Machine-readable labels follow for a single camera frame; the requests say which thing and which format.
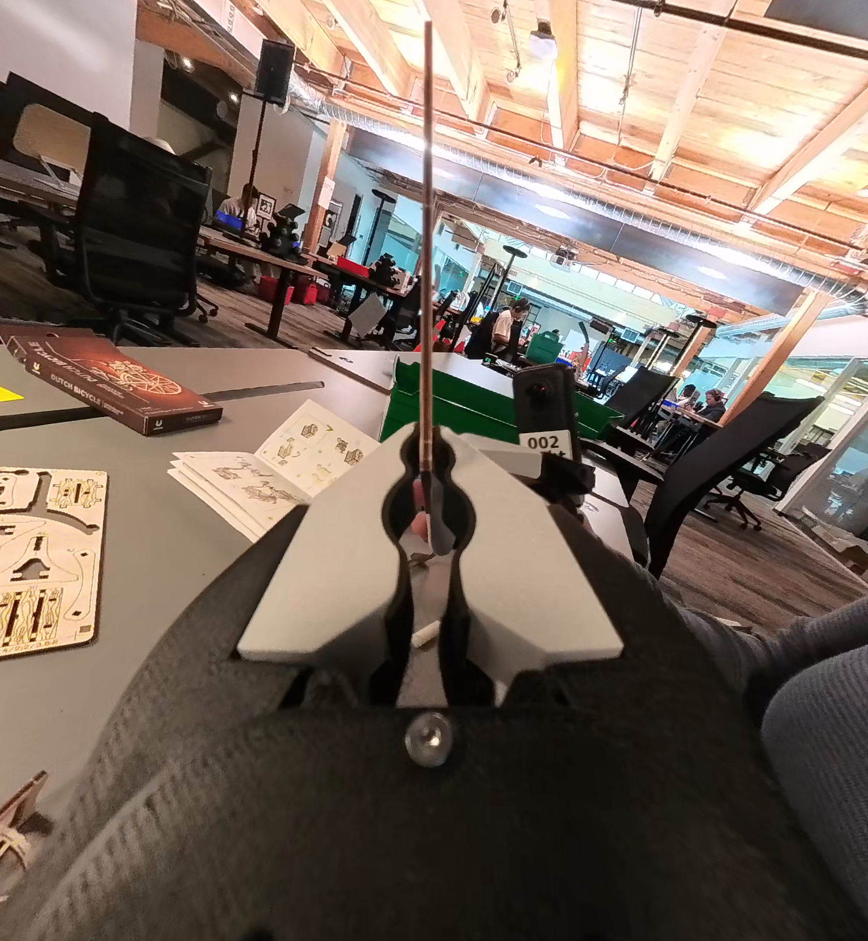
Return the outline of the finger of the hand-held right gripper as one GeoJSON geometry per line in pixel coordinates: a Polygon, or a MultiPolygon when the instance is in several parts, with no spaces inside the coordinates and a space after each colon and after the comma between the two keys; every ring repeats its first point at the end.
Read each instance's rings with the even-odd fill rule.
{"type": "Polygon", "coordinates": [[[473,433],[463,433],[459,438],[513,476],[537,480],[542,474],[544,453],[473,433]]]}
{"type": "Polygon", "coordinates": [[[453,529],[456,500],[451,488],[438,477],[427,477],[428,541],[438,556],[449,554],[455,547],[453,529]]]}

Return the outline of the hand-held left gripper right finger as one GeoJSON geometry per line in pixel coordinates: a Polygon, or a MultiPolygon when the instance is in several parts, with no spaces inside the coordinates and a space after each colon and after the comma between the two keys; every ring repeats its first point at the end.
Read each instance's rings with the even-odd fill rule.
{"type": "Polygon", "coordinates": [[[439,430],[441,481],[455,497],[447,607],[440,622],[444,684],[511,684],[556,665],[612,660],[624,642],[568,541],[591,536],[459,438],[439,430]]]}

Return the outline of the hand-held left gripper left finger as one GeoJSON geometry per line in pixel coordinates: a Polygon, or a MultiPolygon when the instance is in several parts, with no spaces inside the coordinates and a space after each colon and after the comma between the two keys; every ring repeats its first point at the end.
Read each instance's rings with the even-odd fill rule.
{"type": "Polygon", "coordinates": [[[418,439],[404,426],[313,499],[238,642],[243,660],[401,683],[413,627],[401,538],[417,514],[418,439]]]}

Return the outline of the white instruction booklet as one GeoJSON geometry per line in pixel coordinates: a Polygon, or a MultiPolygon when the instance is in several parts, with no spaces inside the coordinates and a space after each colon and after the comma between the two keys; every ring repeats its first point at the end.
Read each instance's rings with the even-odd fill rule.
{"type": "Polygon", "coordinates": [[[255,452],[175,453],[168,474],[255,542],[379,445],[310,399],[255,452]]]}

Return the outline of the wooden parts sheet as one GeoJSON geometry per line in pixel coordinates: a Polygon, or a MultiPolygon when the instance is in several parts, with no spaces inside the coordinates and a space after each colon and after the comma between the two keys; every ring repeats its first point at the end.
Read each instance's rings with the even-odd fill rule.
{"type": "Polygon", "coordinates": [[[0,661],[96,637],[109,476],[0,467],[0,661]]]}
{"type": "Polygon", "coordinates": [[[424,22],[424,125],[422,149],[422,244],[421,244],[421,366],[419,386],[419,470],[423,482],[433,472],[433,233],[436,200],[433,186],[434,108],[433,27],[424,22]]]}

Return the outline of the brown model kit box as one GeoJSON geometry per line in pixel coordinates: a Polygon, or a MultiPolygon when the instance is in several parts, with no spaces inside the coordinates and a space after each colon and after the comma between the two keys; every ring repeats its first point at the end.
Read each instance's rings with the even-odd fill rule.
{"type": "Polygon", "coordinates": [[[218,423],[222,406],[132,359],[92,330],[0,324],[27,373],[145,437],[218,423]]]}

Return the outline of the green plastic bin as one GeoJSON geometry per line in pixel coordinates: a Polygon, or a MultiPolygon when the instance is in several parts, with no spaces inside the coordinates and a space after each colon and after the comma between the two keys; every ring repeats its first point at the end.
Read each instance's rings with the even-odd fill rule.
{"type": "MultiPolygon", "coordinates": [[[[386,441],[419,417],[420,362],[396,358],[393,361],[393,388],[390,393],[380,441],[386,441]]],[[[623,420],[615,409],[596,403],[588,396],[574,397],[579,436],[599,440],[623,420]]],[[[511,390],[495,392],[485,380],[470,381],[442,370],[433,372],[433,419],[436,424],[457,433],[519,443],[511,390]]]]}

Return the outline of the person's grey clothing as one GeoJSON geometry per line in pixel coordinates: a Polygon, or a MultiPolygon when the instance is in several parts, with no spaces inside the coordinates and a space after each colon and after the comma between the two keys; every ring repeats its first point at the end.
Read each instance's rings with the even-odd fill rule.
{"type": "Polygon", "coordinates": [[[786,682],[761,739],[804,830],[868,921],[868,644],[786,682]]]}

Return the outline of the black mesh office chair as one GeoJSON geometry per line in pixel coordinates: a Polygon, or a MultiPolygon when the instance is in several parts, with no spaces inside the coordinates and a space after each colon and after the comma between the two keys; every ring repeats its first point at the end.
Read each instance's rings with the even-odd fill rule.
{"type": "Polygon", "coordinates": [[[198,343],[176,319],[197,307],[196,255],[210,171],[93,114],[73,215],[47,238],[49,278],[99,312],[114,343],[198,343]]]}

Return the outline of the black speaker on stand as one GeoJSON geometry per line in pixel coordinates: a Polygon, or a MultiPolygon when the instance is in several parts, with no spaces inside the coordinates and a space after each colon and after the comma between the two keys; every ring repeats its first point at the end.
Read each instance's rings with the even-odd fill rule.
{"type": "Polygon", "coordinates": [[[292,43],[265,40],[254,78],[252,97],[260,102],[252,160],[249,173],[249,185],[253,185],[259,161],[260,145],[265,124],[267,108],[271,105],[279,110],[287,110],[291,79],[297,49],[292,43]]]}

